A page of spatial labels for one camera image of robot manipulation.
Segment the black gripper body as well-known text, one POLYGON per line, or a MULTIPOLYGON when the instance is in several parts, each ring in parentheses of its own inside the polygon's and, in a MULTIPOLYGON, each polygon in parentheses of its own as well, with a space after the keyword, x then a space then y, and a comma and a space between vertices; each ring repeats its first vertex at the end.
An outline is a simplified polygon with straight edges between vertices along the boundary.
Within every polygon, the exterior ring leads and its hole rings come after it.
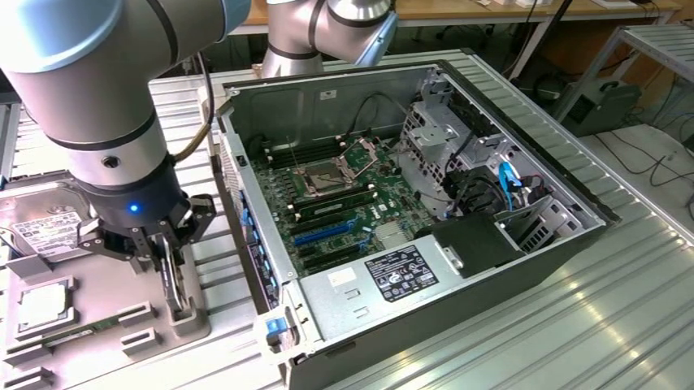
POLYGON ((178 222, 190 208, 171 156, 134 183, 96 186, 79 179, 76 183, 99 219, 119 233, 130 233, 134 228, 156 228, 163 219, 178 222))

